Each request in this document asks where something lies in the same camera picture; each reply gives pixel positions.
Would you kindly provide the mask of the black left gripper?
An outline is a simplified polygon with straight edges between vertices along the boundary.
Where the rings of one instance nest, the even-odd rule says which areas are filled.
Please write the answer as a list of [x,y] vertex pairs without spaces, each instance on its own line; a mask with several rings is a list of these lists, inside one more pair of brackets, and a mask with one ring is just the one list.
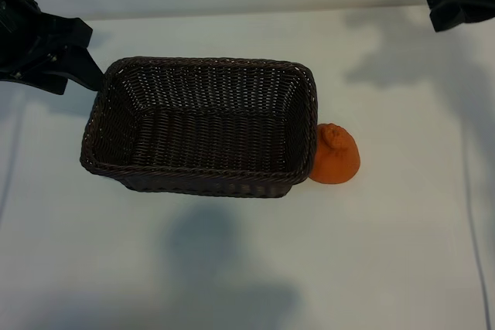
[[63,95],[69,80],[91,91],[103,72],[87,48],[93,29],[42,12],[34,0],[1,0],[1,81]]

